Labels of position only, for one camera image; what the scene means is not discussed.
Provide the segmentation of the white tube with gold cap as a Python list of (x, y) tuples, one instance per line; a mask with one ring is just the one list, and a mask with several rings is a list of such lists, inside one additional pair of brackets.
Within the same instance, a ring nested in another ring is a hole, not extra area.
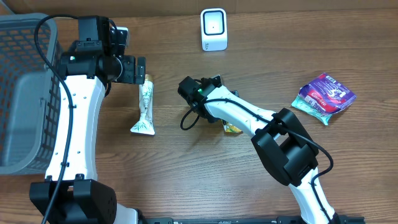
[(153, 95), (154, 79), (146, 74), (145, 81), (139, 85), (139, 109), (140, 117), (138, 122), (130, 129), (130, 132), (136, 134), (155, 135), (153, 122)]

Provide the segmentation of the green yellow snack pouch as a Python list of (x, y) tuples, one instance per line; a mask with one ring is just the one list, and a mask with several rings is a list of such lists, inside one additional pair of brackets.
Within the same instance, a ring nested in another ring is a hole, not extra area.
[(242, 130), (237, 128), (236, 126), (232, 125), (231, 123), (222, 120), (221, 121), (222, 125), (223, 125), (223, 129), (225, 131), (225, 133), (241, 133)]

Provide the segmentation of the teal package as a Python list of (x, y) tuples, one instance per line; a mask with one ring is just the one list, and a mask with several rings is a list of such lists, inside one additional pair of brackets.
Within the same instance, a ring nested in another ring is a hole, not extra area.
[(309, 103), (303, 100), (300, 96), (297, 96), (292, 102), (291, 106), (294, 108), (303, 111), (316, 119), (320, 120), (325, 126), (328, 126), (328, 122), (332, 117), (331, 114), (321, 114), (318, 110), (312, 107)]

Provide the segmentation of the purple snack package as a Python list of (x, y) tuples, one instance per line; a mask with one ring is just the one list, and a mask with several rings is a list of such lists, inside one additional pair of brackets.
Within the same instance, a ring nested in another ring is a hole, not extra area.
[(301, 87), (298, 95), (318, 112), (325, 115), (345, 110), (356, 99), (356, 94), (353, 91), (327, 73), (322, 73)]

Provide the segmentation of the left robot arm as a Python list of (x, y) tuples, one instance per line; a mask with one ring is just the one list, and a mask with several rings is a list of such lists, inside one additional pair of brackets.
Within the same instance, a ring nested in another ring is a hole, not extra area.
[(51, 161), (43, 182), (30, 186), (44, 223), (140, 222), (140, 213), (118, 203), (98, 181), (98, 116), (112, 83), (142, 85), (146, 60), (124, 53), (128, 30), (104, 16), (80, 16), (79, 37), (49, 69), (60, 82), (60, 109)]

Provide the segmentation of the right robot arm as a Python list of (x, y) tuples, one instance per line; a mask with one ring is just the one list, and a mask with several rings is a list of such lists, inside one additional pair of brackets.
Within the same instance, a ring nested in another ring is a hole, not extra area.
[(252, 105), (227, 89), (219, 75), (186, 77), (177, 91), (199, 118), (230, 122), (251, 138), (266, 171), (292, 191), (305, 223), (339, 223), (319, 182), (326, 172), (318, 170), (317, 156), (325, 150), (291, 110), (276, 113)]

